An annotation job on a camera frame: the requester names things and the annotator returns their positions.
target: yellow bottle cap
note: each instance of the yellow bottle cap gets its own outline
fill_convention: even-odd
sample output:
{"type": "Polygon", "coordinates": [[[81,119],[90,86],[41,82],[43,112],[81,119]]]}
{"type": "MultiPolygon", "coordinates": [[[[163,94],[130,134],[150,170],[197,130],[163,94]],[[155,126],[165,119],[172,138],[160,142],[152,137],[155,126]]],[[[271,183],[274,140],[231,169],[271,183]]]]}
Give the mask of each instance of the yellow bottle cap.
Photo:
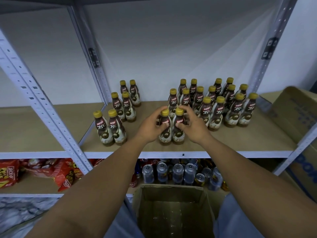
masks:
{"type": "Polygon", "coordinates": [[[119,97],[119,96],[118,96],[118,93],[117,93],[117,92],[113,92],[113,93],[111,93],[111,97],[112,97],[112,98],[117,98],[117,97],[119,97]]]}
{"type": "Polygon", "coordinates": [[[183,94],[189,94],[189,88],[184,88],[183,89],[183,94]]]}
{"type": "Polygon", "coordinates": [[[172,94],[172,95],[176,94],[176,88],[171,88],[170,94],[172,94]]]}
{"type": "Polygon", "coordinates": [[[247,90],[248,89],[248,85],[243,83],[240,85],[240,90],[247,90]]]}
{"type": "Polygon", "coordinates": [[[98,119],[102,117],[102,112],[100,110],[94,111],[93,116],[98,119]]]}
{"type": "Polygon", "coordinates": [[[249,94],[249,99],[257,99],[259,95],[257,93],[250,93],[249,94]]]}
{"type": "Polygon", "coordinates": [[[129,97],[129,93],[127,91],[122,93],[122,98],[128,98],[129,97]]]}
{"type": "Polygon", "coordinates": [[[215,92],[216,91],[216,87],[211,85],[211,86],[209,86],[208,91],[209,92],[215,92]]]}
{"type": "Polygon", "coordinates": [[[112,117],[117,116],[118,114],[117,114],[117,111],[116,111],[116,110],[111,109],[111,110],[108,111],[108,115],[109,115],[109,117],[112,118],[112,117]]]}
{"type": "Polygon", "coordinates": [[[166,116],[168,116],[169,114],[170,114],[170,111],[169,111],[168,108],[161,111],[161,116],[163,116],[163,117],[166,117],[166,116]]]}
{"type": "Polygon", "coordinates": [[[236,89],[236,85],[234,84],[229,84],[228,90],[234,91],[236,89]]]}
{"type": "Polygon", "coordinates": [[[204,87],[203,86],[198,86],[197,87],[197,91],[202,93],[204,91],[204,87]]]}
{"type": "Polygon", "coordinates": [[[176,115],[184,115],[184,110],[181,108],[176,108],[175,113],[176,115]]]}
{"type": "Polygon", "coordinates": [[[211,102],[211,98],[210,97],[208,97],[208,96],[204,97],[203,103],[210,103],[210,102],[211,102]]]}
{"type": "Polygon", "coordinates": [[[243,100],[244,95],[243,94],[236,94],[236,100],[243,100]]]}
{"type": "Polygon", "coordinates": [[[217,103],[224,103],[224,97],[223,96],[218,96],[216,99],[217,103]]]}
{"type": "Polygon", "coordinates": [[[227,78],[227,83],[233,83],[233,78],[227,78]]]}
{"type": "Polygon", "coordinates": [[[216,78],[215,83],[216,83],[216,84],[221,84],[221,83],[222,83],[222,79],[221,79],[221,78],[216,78]]]}

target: can lid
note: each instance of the can lid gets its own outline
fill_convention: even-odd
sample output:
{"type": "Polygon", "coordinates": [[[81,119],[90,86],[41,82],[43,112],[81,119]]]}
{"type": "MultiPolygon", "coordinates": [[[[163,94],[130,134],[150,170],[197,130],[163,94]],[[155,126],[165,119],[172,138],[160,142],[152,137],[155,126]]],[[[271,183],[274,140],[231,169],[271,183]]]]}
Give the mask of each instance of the can lid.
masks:
{"type": "Polygon", "coordinates": [[[184,115],[184,110],[183,109],[181,109],[181,108],[176,108],[176,110],[175,110],[175,114],[176,115],[184,115]]]}
{"type": "Polygon", "coordinates": [[[205,176],[203,174],[197,174],[195,176],[195,178],[196,178],[196,180],[198,180],[198,181],[200,181],[202,183],[205,182],[205,180],[206,180],[206,178],[205,178],[205,176]]]}
{"type": "Polygon", "coordinates": [[[247,90],[248,89],[248,85],[243,83],[243,84],[240,85],[240,89],[241,90],[247,90]]]}
{"type": "Polygon", "coordinates": [[[257,93],[250,93],[249,94],[249,99],[257,99],[259,95],[257,93]]]}
{"type": "Polygon", "coordinates": [[[123,98],[128,98],[128,97],[129,97],[129,93],[128,93],[127,91],[124,91],[124,92],[122,93],[122,97],[123,97],[123,98]]]}
{"type": "Polygon", "coordinates": [[[211,98],[206,96],[203,98],[203,103],[210,103],[211,102],[211,98]]]}
{"type": "Polygon", "coordinates": [[[221,79],[221,78],[216,78],[215,83],[216,83],[216,84],[221,84],[221,83],[222,83],[222,79],[221,79]]]}
{"type": "Polygon", "coordinates": [[[175,172],[175,173],[184,173],[184,167],[181,164],[176,164],[173,167],[173,172],[175,172]]]}
{"type": "Polygon", "coordinates": [[[183,94],[189,94],[189,88],[184,88],[183,89],[183,94]]]}
{"type": "Polygon", "coordinates": [[[161,163],[158,163],[156,166],[157,171],[167,171],[167,165],[160,161],[161,163]]]}
{"type": "Polygon", "coordinates": [[[186,164],[185,171],[190,173],[193,173],[193,172],[196,173],[196,166],[193,164],[186,164]]]}
{"type": "Polygon", "coordinates": [[[216,91],[216,87],[211,85],[211,86],[209,86],[208,91],[209,92],[214,92],[214,91],[216,91]]]}
{"type": "Polygon", "coordinates": [[[216,99],[217,103],[224,103],[224,97],[223,96],[218,96],[216,99]]]}
{"type": "Polygon", "coordinates": [[[208,167],[205,167],[203,168],[202,172],[201,172],[205,177],[208,175],[208,176],[211,176],[212,174],[212,171],[211,169],[209,169],[208,167]]]}
{"type": "Polygon", "coordinates": [[[94,111],[93,116],[98,119],[102,117],[102,112],[100,110],[94,111]]]}
{"type": "Polygon", "coordinates": [[[212,172],[221,175],[221,174],[220,174],[220,171],[219,171],[219,169],[218,169],[217,167],[215,167],[215,168],[212,170],[212,172]]]}
{"type": "Polygon", "coordinates": [[[117,111],[116,111],[116,110],[111,109],[111,110],[108,111],[108,115],[109,115],[109,117],[112,118],[112,117],[117,116],[118,114],[117,114],[117,111]]]}
{"type": "Polygon", "coordinates": [[[151,164],[146,164],[143,166],[142,173],[151,173],[153,171],[153,166],[151,164]]]}
{"type": "Polygon", "coordinates": [[[166,116],[168,116],[169,114],[170,114],[170,111],[169,111],[168,108],[161,111],[161,116],[163,116],[163,117],[166,117],[166,116]]]}
{"type": "Polygon", "coordinates": [[[227,83],[233,83],[233,78],[227,78],[227,83]]]}
{"type": "Polygon", "coordinates": [[[243,100],[244,99],[244,95],[239,93],[239,94],[236,94],[236,100],[243,100]]]}
{"type": "Polygon", "coordinates": [[[231,91],[234,91],[235,88],[236,88],[236,85],[234,85],[234,84],[229,84],[229,86],[228,86],[228,90],[231,90],[231,91]]]}
{"type": "Polygon", "coordinates": [[[112,98],[117,98],[117,97],[119,97],[119,96],[118,96],[118,93],[117,93],[117,92],[113,92],[113,93],[111,93],[111,97],[112,97],[112,98]]]}
{"type": "Polygon", "coordinates": [[[172,94],[172,95],[173,95],[173,94],[176,94],[176,88],[171,88],[171,89],[170,89],[170,94],[172,94]]]}
{"type": "Polygon", "coordinates": [[[197,87],[197,91],[202,93],[204,91],[204,87],[203,86],[198,86],[197,87]]]}

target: person's left hand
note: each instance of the person's left hand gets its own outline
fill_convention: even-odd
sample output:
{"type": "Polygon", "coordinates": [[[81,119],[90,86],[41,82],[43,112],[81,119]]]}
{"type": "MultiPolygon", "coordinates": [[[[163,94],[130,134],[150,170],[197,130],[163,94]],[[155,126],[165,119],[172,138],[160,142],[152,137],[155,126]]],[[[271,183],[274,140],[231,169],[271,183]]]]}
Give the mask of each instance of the person's left hand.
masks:
{"type": "Polygon", "coordinates": [[[140,125],[135,137],[144,141],[145,144],[156,140],[157,137],[169,126],[169,124],[166,123],[159,127],[156,126],[157,117],[160,115],[161,111],[165,109],[167,109],[167,106],[162,106],[148,116],[140,125]]]}

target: person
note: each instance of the person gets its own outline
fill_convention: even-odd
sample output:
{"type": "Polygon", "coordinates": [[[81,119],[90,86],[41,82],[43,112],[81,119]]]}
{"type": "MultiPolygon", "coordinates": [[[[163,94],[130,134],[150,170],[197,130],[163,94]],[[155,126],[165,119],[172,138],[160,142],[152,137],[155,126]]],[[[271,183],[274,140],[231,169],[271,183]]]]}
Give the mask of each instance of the person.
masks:
{"type": "MultiPolygon", "coordinates": [[[[147,117],[133,138],[69,188],[26,237],[103,237],[105,234],[106,237],[143,237],[135,217],[130,217],[133,212],[125,195],[142,149],[168,127],[167,124],[156,126],[157,116],[166,108],[158,108],[147,117]]],[[[317,205],[312,200],[216,140],[190,107],[180,108],[187,111],[190,124],[177,124],[178,128],[212,157],[245,219],[251,224],[240,226],[246,229],[245,234],[316,237],[317,205]],[[250,232],[251,226],[256,232],[250,232]]],[[[234,230],[221,234],[229,227],[220,224],[225,209],[224,202],[218,224],[215,224],[215,236],[250,237],[243,236],[241,231],[236,235],[234,230]]]]}

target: cardboard box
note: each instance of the cardboard box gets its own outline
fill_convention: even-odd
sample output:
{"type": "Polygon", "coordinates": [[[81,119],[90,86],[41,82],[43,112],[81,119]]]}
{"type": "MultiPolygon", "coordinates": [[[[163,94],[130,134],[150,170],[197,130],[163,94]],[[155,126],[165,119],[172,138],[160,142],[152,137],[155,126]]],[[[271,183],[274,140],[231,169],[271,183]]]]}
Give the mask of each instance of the cardboard box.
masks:
{"type": "Polygon", "coordinates": [[[141,185],[132,206],[145,237],[214,237],[215,216],[201,187],[141,185]]]}
{"type": "MultiPolygon", "coordinates": [[[[296,143],[317,122],[317,94],[287,87],[282,92],[260,96],[272,103],[268,115],[296,143]]],[[[302,152],[287,171],[303,191],[317,201],[317,140],[302,152]]]]}

